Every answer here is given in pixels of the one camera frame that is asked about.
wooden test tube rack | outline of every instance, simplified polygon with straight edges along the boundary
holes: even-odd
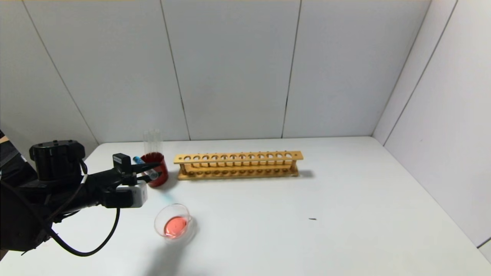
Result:
[[[178,154],[179,180],[298,176],[300,151]]]

robotic arm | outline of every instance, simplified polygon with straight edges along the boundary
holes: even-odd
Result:
[[[0,249],[28,251],[53,237],[67,251],[90,256],[111,238],[120,208],[141,207],[147,199],[148,176],[136,174],[160,163],[132,165],[122,153],[112,156],[114,168],[87,174],[82,158],[84,147],[74,140],[40,143],[29,149],[36,163],[38,179],[19,187],[1,182]],[[104,242],[91,252],[79,252],[67,245],[52,229],[53,222],[94,205],[116,208],[114,226]]]

white table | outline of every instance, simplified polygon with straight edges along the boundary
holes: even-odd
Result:
[[[301,150],[298,178],[177,181],[182,153]],[[114,153],[142,143],[108,143],[86,160],[89,173],[112,168]],[[139,209],[123,209],[105,248],[76,257],[50,240],[0,275],[491,275],[491,264],[440,206],[373,138],[303,138],[164,143],[170,178]],[[185,204],[199,231],[184,249],[153,229],[158,211]],[[114,210],[82,210],[55,230],[78,250],[96,248]]]

petri dish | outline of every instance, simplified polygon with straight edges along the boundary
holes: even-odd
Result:
[[[157,214],[154,228],[167,241],[177,241],[191,232],[192,217],[186,206],[178,203],[171,204]]]

red cup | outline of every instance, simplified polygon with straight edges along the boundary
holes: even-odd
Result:
[[[159,153],[159,152],[147,153],[147,154],[143,155],[141,157],[141,159],[145,163],[152,163],[152,162],[159,162],[160,163],[160,166],[155,167],[154,170],[156,172],[162,172],[162,174],[157,179],[148,182],[148,185],[150,187],[152,187],[152,188],[158,187],[158,186],[164,184],[167,181],[167,179],[169,179],[169,172],[167,171],[167,166],[165,165],[164,155],[162,153]]]

